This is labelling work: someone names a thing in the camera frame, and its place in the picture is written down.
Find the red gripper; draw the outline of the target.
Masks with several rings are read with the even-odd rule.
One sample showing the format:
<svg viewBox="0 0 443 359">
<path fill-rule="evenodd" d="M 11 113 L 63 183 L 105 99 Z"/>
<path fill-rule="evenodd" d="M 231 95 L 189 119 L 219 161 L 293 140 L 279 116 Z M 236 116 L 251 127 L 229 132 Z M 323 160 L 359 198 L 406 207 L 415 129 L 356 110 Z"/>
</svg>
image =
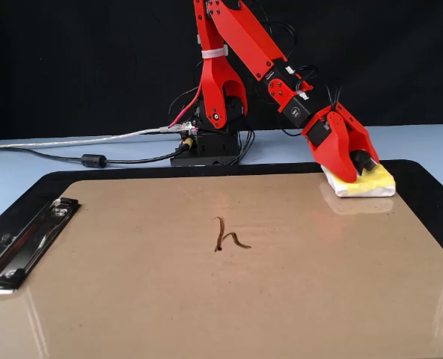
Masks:
<svg viewBox="0 0 443 359">
<path fill-rule="evenodd" d="M 367 130 L 340 102 L 317 111 L 302 135 L 312 144 L 315 161 L 344 182 L 355 182 L 357 173 L 379 163 Z"/>
</svg>

